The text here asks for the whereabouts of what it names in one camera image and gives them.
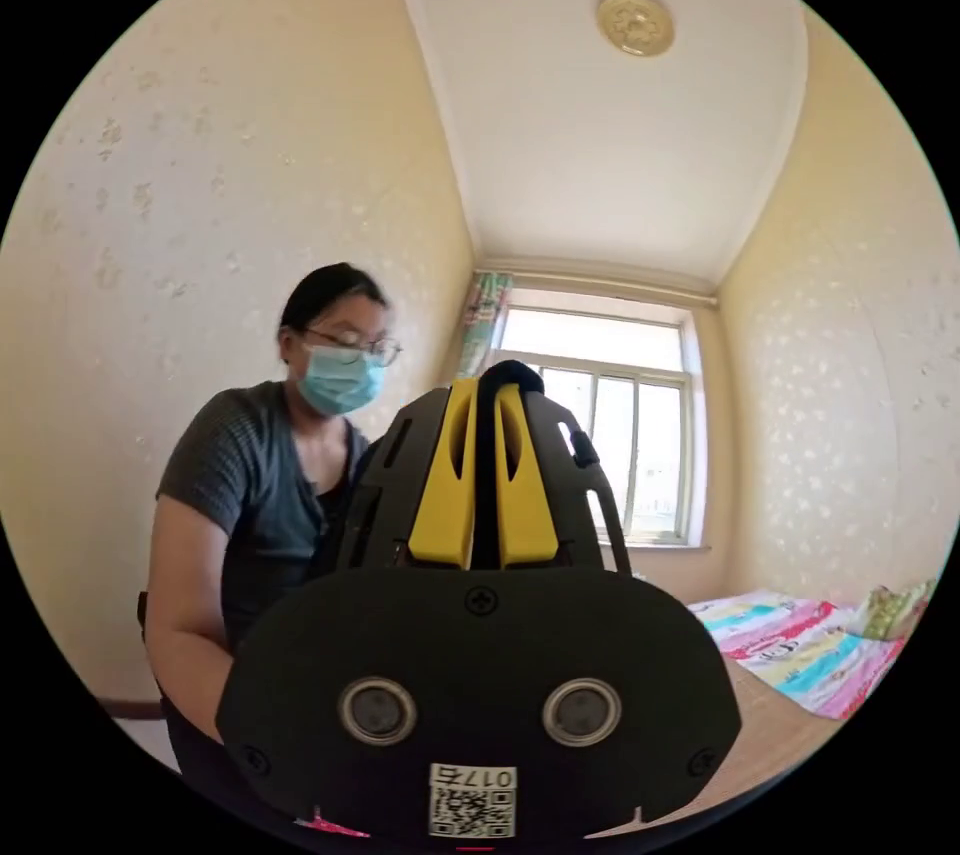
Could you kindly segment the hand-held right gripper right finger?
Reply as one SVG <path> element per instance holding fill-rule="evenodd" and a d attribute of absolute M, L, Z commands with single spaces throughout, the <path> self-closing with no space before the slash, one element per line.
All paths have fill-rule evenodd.
<path fill-rule="evenodd" d="M 503 568 L 554 560 L 558 540 L 521 392 L 497 392 L 497 533 Z"/>

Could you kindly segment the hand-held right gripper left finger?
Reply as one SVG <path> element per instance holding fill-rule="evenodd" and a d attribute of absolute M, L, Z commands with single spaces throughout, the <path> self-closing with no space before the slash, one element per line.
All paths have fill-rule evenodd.
<path fill-rule="evenodd" d="M 447 395 L 409 553 L 421 565 L 468 565 L 475 520 L 476 378 L 455 380 Z"/>

